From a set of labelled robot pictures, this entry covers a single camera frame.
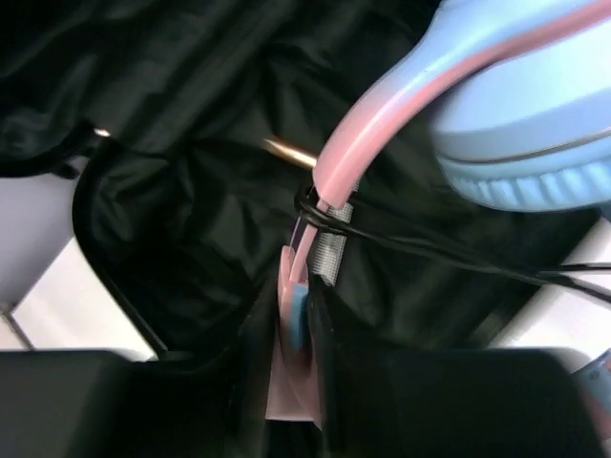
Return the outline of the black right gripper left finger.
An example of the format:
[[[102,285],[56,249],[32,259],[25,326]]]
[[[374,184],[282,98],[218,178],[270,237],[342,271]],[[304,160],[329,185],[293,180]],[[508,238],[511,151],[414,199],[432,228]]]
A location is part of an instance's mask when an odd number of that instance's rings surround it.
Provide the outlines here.
[[[111,351],[4,351],[4,457],[263,457],[263,410],[232,358],[131,362]]]

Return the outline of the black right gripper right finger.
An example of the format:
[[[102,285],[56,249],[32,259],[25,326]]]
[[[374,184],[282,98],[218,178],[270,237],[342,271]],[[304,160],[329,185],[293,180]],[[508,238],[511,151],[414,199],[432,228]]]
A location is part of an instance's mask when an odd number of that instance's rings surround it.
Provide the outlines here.
[[[586,403],[543,350],[349,352],[333,365],[329,457],[602,457]]]

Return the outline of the black ribbed hard suitcase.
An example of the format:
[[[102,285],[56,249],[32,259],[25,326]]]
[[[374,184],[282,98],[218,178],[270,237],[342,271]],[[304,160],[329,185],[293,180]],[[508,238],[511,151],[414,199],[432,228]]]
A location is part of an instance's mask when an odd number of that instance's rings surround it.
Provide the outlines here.
[[[308,306],[321,352],[321,420],[266,416],[279,324],[278,273],[295,197],[349,109],[422,39],[444,1],[5,1],[1,175],[76,182],[75,240],[142,362],[232,358],[263,410],[263,457],[329,457],[324,426],[337,358],[369,350],[484,351],[538,290],[345,238],[337,273],[312,257]],[[444,178],[419,114],[358,184],[357,228],[405,235],[384,204],[450,239],[531,267],[564,258],[600,206],[499,211]],[[599,434],[608,374],[570,370]]]

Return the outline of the pink and blue headphones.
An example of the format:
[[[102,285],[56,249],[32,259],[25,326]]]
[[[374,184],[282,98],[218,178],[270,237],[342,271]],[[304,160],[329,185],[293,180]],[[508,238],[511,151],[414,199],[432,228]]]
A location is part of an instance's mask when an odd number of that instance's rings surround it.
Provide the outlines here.
[[[311,258],[337,273],[345,238],[438,260],[484,278],[609,294],[573,267],[531,267],[447,238],[387,205],[405,235],[355,227],[358,184],[391,139],[422,113],[440,170],[464,199],[499,211],[547,213],[610,204],[610,5],[606,1],[444,1],[418,44],[349,109],[296,197],[280,257],[279,324],[270,420],[319,423],[321,352],[308,306]]]

